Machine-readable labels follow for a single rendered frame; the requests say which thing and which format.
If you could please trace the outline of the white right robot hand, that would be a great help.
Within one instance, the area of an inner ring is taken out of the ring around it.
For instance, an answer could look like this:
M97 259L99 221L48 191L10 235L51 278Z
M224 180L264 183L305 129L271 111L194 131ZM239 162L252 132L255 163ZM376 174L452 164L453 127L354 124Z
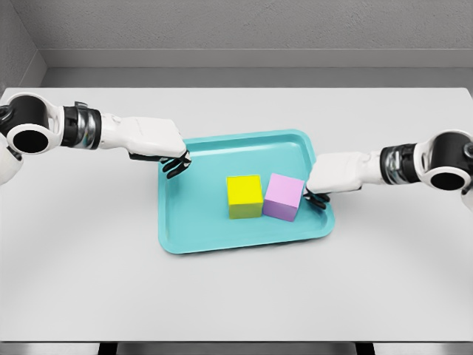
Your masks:
M315 207L325 210L331 193L351 192L362 186L358 168L364 154L342 152L323 154L316 162L305 184L302 197Z

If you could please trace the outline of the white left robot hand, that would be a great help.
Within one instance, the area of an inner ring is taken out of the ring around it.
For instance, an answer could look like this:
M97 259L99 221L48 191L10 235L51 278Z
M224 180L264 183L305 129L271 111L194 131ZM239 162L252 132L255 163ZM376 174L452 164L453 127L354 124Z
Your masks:
M168 179L190 166L190 152L172 120L130 117L123 124L125 148L132 160L162 163Z

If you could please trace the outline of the pink cube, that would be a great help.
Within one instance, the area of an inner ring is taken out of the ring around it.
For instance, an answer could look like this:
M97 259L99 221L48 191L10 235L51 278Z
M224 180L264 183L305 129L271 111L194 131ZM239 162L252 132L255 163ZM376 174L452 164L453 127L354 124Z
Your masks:
M264 197L262 213L293 222L302 199L304 181L273 173Z

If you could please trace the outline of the yellow cube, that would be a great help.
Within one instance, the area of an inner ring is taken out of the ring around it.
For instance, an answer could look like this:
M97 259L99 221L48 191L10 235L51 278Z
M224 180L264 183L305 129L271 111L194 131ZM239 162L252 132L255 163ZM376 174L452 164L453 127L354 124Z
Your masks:
M264 198L259 175L229 176L226 186L230 219L262 216Z

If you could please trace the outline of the teal plastic tray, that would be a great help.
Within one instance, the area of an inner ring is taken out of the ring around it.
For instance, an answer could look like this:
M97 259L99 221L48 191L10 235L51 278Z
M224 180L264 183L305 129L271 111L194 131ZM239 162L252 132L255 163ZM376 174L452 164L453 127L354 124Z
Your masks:
M316 161L310 138L297 129L186 140L192 163L167 179L158 174L158 239L172 254L289 243L327 236L331 207L301 200L293 222L267 215L231 219L226 179L258 175L262 190L273 173L306 181Z

